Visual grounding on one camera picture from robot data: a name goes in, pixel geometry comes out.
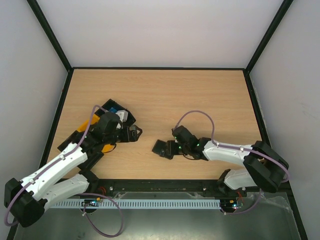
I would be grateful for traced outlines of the black leather card holder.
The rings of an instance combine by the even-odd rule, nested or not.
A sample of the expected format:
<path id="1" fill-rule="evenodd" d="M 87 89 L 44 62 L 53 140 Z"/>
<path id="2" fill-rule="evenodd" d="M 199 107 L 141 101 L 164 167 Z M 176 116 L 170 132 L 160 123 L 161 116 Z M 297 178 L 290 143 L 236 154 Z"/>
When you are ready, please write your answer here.
<path id="1" fill-rule="evenodd" d="M 152 152 L 160 157 L 165 157 L 167 155 L 167 143 L 158 139 L 152 148 Z"/>

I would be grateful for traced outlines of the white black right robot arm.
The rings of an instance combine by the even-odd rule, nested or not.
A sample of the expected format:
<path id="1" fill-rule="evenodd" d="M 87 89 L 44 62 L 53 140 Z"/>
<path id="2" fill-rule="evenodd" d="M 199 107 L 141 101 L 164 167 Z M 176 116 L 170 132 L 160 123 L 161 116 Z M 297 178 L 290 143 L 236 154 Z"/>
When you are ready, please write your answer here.
<path id="1" fill-rule="evenodd" d="M 222 161 L 241 167 L 226 169 L 219 177 L 217 188 L 224 196 L 248 187 L 275 193 L 289 179 L 289 164 L 263 141 L 252 145 L 216 142 L 197 138 L 184 126 L 172 129 L 172 135 L 173 140 L 157 140 L 152 152 L 169 160 L 181 155 L 189 160 Z"/>

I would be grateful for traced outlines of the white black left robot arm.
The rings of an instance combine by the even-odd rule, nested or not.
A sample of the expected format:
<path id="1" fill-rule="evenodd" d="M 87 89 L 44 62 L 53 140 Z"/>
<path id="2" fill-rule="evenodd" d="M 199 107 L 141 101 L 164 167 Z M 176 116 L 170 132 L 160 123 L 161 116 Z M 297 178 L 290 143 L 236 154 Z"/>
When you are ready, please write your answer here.
<path id="1" fill-rule="evenodd" d="M 117 143 L 136 142 L 142 134 L 127 110 L 93 113 L 59 147 L 60 154 L 21 180 L 4 187 L 4 206 L 26 228 L 54 204 L 71 196 L 92 192 L 98 178 L 93 166 Z"/>

